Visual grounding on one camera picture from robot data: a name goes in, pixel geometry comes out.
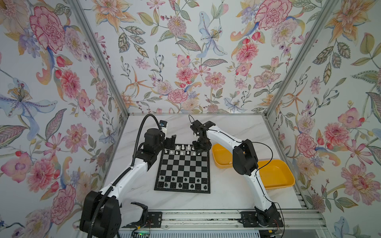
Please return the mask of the yellow tray with white pieces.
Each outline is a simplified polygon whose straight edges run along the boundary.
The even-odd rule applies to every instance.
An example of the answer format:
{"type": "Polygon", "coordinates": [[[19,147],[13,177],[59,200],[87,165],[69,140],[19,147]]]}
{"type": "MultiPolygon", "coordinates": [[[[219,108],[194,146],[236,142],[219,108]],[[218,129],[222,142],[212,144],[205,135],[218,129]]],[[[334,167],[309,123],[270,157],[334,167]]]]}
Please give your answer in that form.
{"type": "Polygon", "coordinates": [[[219,169],[228,169],[233,167],[232,153],[220,144],[215,144],[212,146],[212,154],[214,163],[219,169]]]}

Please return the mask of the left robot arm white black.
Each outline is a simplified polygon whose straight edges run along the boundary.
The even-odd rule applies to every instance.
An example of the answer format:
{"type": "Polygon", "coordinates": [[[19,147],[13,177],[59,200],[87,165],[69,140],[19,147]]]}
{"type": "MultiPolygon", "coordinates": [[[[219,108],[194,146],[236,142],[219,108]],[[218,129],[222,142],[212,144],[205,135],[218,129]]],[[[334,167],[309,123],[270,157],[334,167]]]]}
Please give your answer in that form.
{"type": "Polygon", "coordinates": [[[133,225],[135,230],[148,223],[148,207],[130,202],[127,193],[151,169],[165,149],[173,149],[176,136],[167,138],[167,122],[146,115],[139,127],[132,161],[99,192],[91,191],[84,200],[79,229],[89,238],[119,237],[119,229],[133,225]]]}

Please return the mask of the yellow tray with black pieces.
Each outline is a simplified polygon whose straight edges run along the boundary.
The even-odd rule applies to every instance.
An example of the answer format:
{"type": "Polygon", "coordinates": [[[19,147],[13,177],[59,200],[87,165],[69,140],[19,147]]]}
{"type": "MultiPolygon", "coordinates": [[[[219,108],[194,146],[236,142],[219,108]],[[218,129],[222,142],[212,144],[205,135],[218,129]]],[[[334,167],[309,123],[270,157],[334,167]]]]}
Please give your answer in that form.
{"type": "Polygon", "coordinates": [[[258,162],[259,174],[266,190],[292,187],[295,178],[288,165],[282,160],[264,160],[258,162]]]}

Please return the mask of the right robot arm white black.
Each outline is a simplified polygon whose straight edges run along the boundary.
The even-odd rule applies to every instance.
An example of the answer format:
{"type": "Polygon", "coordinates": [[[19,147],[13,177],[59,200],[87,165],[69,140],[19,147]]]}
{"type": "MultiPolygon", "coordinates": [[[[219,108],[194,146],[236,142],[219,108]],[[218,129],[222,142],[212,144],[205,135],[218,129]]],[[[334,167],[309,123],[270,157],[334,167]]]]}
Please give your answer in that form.
{"type": "Polygon", "coordinates": [[[212,148],[211,141],[215,141],[232,154],[233,168],[244,176],[254,199],[254,221],[261,227],[269,227],[273,223],[279,227],[284,226],[282,210],[270,200],[260,177],[261,167],[258,165],[254,143],[249,139],[242,140],[229,135],[211,121],[193,121],[190,129],[197,137],[197,140],[192,142],[197,153],[208,152],[212,148]]]}

